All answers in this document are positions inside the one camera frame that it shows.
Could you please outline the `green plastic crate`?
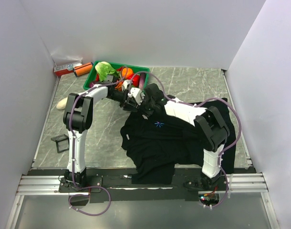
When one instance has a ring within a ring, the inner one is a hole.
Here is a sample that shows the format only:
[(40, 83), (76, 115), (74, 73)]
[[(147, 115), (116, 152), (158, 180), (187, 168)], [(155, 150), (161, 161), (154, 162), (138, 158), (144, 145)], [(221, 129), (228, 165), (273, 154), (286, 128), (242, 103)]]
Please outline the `green plastic crate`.
[(137, 73), (137, 76), (133, 79), (134, 87), (141, 86), (141, 88), (143, 88), (143, 86), (146, 86), (149, 74), (146, 73), (140, 75), (139, 72), (149, 72), (149, 68), (113, 62), (95, 61), (83, 85), (83, 89), (88, 90), (94, 83), (103, 82), (108, 75), (115, 75), (118, 79), (121, 79), (126, 74), (126, 70), (124, 70), (123, 74), (120, 73), (125, 66), (128, 67), (128, 79), (131, 79), (133, 74)]

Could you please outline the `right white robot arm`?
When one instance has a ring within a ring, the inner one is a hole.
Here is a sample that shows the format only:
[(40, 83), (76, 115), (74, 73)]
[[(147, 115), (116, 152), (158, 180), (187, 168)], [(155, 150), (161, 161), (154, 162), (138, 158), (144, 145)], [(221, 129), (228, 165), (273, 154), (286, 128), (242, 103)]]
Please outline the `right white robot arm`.
[(147, 115), (156, 113), (172, 117), (194, 128), (203, 149), (200, 185), (206, 190), (212, 190), (217, 186), (221, 176), (223, 150), (230, 136), (230, 130), (220, 111), (214, 106), (205, 108), (198, 104), (187, 104), (176, 97), (169, 97), (155, 83), (146, 86), (141, 97), (140, 108)]

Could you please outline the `red white box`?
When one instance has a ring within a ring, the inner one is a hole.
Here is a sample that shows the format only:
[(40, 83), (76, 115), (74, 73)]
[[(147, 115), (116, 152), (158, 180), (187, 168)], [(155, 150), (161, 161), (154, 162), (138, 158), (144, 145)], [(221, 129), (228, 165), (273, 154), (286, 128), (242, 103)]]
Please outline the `red white box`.
[(53, 73), (55, 76), (60, 77), (64, 74), (73, 73), (74, 68), (81, 66), (81, 65), (82, 65), (81, 60), (69, 62), (69, 63), (62, 64), (62, 65), (57, 65), (53, 68)]

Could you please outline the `purple toy eggplant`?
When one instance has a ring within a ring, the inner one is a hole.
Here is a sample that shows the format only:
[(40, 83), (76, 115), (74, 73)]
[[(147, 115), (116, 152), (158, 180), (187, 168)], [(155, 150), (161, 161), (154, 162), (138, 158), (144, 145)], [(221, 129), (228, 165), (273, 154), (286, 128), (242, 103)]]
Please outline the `purple toy eggplant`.
[(141, 90), (143, 90), (144, 85), (145, 85), (145, 81), (146, 81), (146, 73), (140, 73), (139, 75), (139, 85), (138, 88), (140, 88)]

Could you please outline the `orange toy pumpkin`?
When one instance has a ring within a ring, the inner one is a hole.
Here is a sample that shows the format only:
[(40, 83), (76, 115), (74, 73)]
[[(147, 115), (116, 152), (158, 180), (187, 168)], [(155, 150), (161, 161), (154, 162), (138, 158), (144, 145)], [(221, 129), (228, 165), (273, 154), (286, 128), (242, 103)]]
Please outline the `orange toy pumpkin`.
[(115, 89), (118, 91), (122, 91), (122, 85), (124, 81), (118, 81), (118, 84), (115, 86)]

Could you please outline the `black t-shirt garment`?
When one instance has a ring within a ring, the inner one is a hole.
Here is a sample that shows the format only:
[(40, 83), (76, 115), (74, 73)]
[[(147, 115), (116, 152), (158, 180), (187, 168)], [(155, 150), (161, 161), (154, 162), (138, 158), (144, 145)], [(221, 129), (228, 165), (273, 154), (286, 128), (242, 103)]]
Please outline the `black t-shirt garment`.
[(175, 164), (203, 165), (203, 148), (195, 128), (176, 117), (131, 113), (120, 130), (122, 148), (137, 173), (133, 184), (170, 184)]

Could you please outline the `green toy lettuce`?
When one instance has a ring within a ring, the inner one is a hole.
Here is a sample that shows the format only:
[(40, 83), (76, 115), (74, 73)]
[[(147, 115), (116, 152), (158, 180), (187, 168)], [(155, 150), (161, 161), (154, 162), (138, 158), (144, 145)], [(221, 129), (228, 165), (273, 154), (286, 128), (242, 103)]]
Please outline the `green toy lettuce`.
[(119, 72), (111, 66), (108, 62), (99, 62), (94, 66), (97, 75), (99, 77), (99, 81), (105, 81), (108, 75), (115, 76), (116, 78), (120, 77)]

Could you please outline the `white toy radish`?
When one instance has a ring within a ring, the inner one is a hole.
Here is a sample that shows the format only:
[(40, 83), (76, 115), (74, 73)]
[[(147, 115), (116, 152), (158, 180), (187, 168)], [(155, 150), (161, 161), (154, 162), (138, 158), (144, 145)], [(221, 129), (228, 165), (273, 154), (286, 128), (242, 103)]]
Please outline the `white toy radish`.
[(58, 110), (63, 110), (66, 107), (66, 103), (67, 103), (67, 98), (63, 98), (62, 100), (60, 100), (57, 105), (56, 105), (56, 109)]

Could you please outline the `red toy bell pepper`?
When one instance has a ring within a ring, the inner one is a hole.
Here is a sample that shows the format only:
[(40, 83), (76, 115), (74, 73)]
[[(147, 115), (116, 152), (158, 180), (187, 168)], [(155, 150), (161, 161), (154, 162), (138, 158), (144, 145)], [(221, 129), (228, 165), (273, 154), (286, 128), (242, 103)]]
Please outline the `red toy bell pepper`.
[(140, 75), (136, 75), (133, 79), (132, 79), (132, 86), (134, 87), (139, 87), (139, 81), (140, 81)]

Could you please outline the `small black stand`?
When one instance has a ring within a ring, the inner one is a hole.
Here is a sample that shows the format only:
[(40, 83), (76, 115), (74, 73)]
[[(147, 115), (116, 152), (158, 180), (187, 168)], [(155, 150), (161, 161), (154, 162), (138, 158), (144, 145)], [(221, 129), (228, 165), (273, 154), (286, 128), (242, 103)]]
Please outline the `small black stand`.
[(69, 137), (66, 134), (52, 137), (51, 140), (55, 142), (58, 154), (69, 150)]

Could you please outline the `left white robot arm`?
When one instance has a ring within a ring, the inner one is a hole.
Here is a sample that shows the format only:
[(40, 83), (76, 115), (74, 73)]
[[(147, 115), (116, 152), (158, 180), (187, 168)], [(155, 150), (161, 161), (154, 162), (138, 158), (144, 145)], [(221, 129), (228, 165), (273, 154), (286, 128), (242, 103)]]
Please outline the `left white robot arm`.
[(109, 98), (119, 102), (123, 110), (137, 112), (144, 99), (144, 93), (139, 87), (133, 86), (136, 76), (137, 73), (130, 79), (124, 76), (120, 80), (109, 76), (106, 81), (98, 82), (82, 93), (68, 95), (63, 123), (69, 134), (69, 162), (64, 179), (75, 191), (81, 192), (87, 187), (85, 141), (93, 122), (94, 104)]

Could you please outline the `orange toy fruit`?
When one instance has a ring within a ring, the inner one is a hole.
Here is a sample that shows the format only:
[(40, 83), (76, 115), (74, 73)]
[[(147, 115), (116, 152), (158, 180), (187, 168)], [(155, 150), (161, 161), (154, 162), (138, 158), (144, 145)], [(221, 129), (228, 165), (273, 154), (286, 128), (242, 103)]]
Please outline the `orange toy fruit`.
[(122, 78), (129, 79), (134, 75), (134, 72), (131, 68), (123, 68), (121, 71)]

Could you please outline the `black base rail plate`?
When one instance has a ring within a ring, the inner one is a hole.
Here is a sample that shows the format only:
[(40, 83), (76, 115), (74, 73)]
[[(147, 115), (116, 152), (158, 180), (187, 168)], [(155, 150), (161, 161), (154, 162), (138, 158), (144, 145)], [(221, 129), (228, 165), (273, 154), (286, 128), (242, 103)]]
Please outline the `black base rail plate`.
[(200, 201), (226, 191), (224, 175), (209, 181), (200, 168), (177, 168), (170, 184), (134, 184), (129, 169), (104, 169), (89, 175), (86, 188), (81, 189), (60, 178), (59, 192), (89, 198), (90, 203), (104, 201), (178, 200)]

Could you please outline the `orange cylinder can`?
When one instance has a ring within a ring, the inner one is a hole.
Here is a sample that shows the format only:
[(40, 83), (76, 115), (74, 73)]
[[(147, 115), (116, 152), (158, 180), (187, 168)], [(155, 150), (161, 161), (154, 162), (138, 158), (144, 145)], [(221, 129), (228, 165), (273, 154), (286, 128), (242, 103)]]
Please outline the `orange cylinder can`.
[(93, 68), (93, 63), (89, 62), (83, 65), (74, 67), (73, 73), (76, 77), (79, 77), (79, 76), (89, 73), (92, 68)]

